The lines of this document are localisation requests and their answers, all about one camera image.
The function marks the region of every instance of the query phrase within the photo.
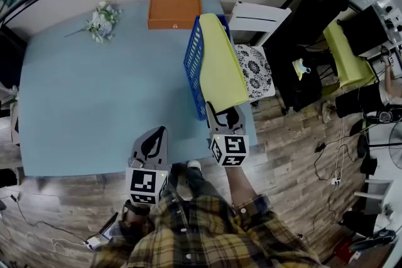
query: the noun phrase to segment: plaid shirt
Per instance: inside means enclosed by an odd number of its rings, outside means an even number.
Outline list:
[[[265,195],[234,210],[211,196],[186,202],[166,189],[153,225],[127,229],[118,222],[92,267],[322,267]]]

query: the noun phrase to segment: black and white floral cushion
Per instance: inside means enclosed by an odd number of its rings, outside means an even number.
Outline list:
[[[271,67],[265,58],[263,48],[235,45],[235,49],[246,81],[249,100],[253,102],[263,97],[274,96]]]

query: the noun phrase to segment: person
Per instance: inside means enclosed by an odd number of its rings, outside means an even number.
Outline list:
[[[381,61],[385,64],[384,80],[357,88],[335,98],[335,105],[327,100],[322,104],[322,120],[328,123],[331,114],[335,111],[342,118],[349,114],[368,114],[382,110],[388,104],[402,104],[402,79],[395,79],[392,66],[389,64],[388,54],[381,55]]]
[[[318,257],[257,195],[241,167],[225,168],[233,207],[204,180],[200,163],[173,165],[154,220],[128,210],[108,244],[95,248],[92,267],[323,267]],[[185,171],[193,198],[177,193]]]

